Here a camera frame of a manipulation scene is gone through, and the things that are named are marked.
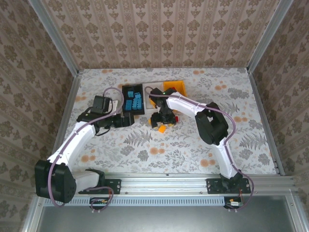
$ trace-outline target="gray floor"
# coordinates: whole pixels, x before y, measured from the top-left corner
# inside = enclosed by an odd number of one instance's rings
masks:
[[[45,207],[39,232],[294,232],[284,197],[254,197],[237,213],[223,207]]]

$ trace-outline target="white floral mat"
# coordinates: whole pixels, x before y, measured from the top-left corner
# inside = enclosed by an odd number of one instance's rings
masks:
[[[78,115],[104,89],[168,80],[183,80],[189,98],[215,102],[234,118],[237,132],[230,147],[241,170],[249,174],[276,173],[245,68],[85,70],[66,136]],[[121,99],[113,90],[108,96]],[[106,135],[91,139],[74,168],[114,173],[219,173],[216,157],[211,147],[200,139],[193,119],[179,114],[180,122],[161,134],[148,124],[150,116],[135,116],[133,126],[111,129]],[[232,124],[228,123],[231,132]]]

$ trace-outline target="black mounting plate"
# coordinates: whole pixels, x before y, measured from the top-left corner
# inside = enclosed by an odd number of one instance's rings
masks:
[[[247,178],[242,178],[238,185],[235,185],[232,189],[227,189],[223,186],[222,179],[210,178],[206,179],[206,187],[208,194],[239,194],[239,189],[241,189],[243,194],[251,193],[249,180]]]
[[[104,186],[111,187],[114,190],[114,194],[120,194],[121,189],[121,179],[105,179]],[[108,189],[99,189],[99,190],[84,190],[78,192],[79,194],[109,194]]]

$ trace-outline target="table surface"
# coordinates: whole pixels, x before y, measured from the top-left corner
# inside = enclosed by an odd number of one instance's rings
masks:
[[[66,137],[76,118],[92,106],[95,95],[108,87],[125,84],[183,80],[189,98],[215,102],[235,120],[237,132],[230,140],[238,167],[249,174],[275,174],[261,118],[245,68],[172,69],[90,69],[84,70]],[[114,100],[117,91],[107,94]],[[165,133],[152,129],[151,115],[135,116],[131,127],[111,129],[94,137],[78,157],[74,170],[95,168],[112,173],[218,174],[219,165],[212,148],[199,137],[193,119],[179,114],[180,122]],[[229,120],[229,132],[232,124]]]

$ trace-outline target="orange block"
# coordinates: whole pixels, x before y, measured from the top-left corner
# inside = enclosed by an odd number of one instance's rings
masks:
[[[161,125],[159,128],[159,132],[164,133],[165,130],[166,130],[166,126]]]

